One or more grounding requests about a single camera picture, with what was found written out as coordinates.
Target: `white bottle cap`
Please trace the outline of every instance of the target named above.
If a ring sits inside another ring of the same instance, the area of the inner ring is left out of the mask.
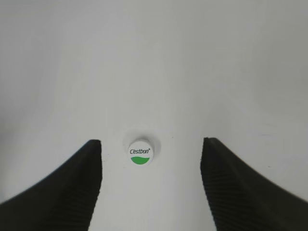
[[[149,165],[153,155],[153,148],[146,140],[137,140],[128,148],[128,158],[135,165]]]

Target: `green logo stripe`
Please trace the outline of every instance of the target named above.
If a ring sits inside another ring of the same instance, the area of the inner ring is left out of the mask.
[[[143,158],[139,156],[132,157],[131,160],[137,165],[144,165],[146,162],[149,161],[150,158]]]

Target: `ribbed rubber pad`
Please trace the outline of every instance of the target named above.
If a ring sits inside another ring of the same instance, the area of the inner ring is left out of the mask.
[[[204,139],[201,173],[218,231],[308,231],[308,204],[259,175],[219,140]]]
[[[87,231],[101,182],[101,143],[91,140],[44,180],[1,204],[0,230]]]

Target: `cestbon logo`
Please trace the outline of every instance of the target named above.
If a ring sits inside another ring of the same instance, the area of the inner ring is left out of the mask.
[[[134,164],[146,165],[153,158],[153,149],[146,141],[136,141],[129,147],[128,155]]]

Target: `white surface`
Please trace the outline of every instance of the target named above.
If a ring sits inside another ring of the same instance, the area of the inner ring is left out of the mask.
[[[203,137],[308,200],[306,0],[0,0],[0,199],[103,141],[91,231],[214,231]],[[123,138],[148,132],[147,168]]]

